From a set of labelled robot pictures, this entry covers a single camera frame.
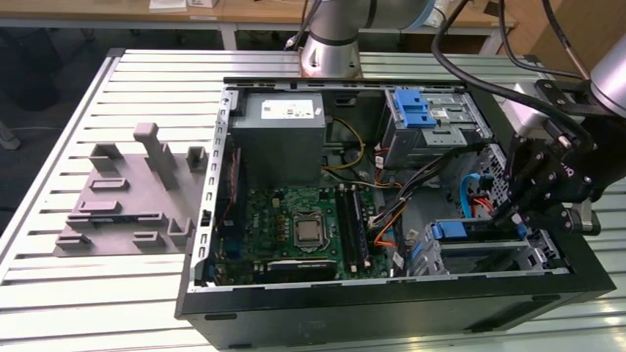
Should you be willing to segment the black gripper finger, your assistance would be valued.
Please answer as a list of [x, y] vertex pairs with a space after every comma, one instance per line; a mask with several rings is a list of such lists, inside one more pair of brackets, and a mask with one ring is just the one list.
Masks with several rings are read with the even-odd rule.
[[512, 208], [529, 227], [556, 227], [561, 220], [561, 203], [551, 191], [527, 191], [512, 200]]
[[503, 176], [507, 181], [507, 199], [492, 214], [492, 224], [497, 228], [511, 227], [513, 215], [524, 220], [531, 212], [545, 208], [544, 194], [556, 178], [548, 167], [551, 156], [545, 142], [519, 134], [511, 138]]

